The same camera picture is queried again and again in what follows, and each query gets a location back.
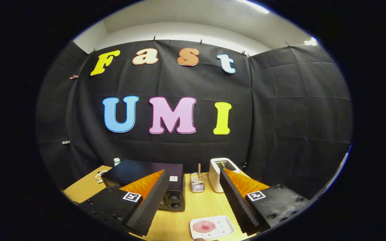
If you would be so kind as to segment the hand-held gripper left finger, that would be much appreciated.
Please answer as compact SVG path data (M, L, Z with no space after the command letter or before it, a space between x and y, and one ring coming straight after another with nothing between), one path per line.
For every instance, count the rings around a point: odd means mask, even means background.
M123 187L106 187L78 207L113 229L146 236L169 184L163 169Z

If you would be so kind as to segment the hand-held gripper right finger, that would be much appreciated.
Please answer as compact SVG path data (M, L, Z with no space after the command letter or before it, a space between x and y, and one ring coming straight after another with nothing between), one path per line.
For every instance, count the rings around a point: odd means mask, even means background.
M291 219L310 202L283 184L268 186L227 168L220 169L219 183L241 232L247 235Z

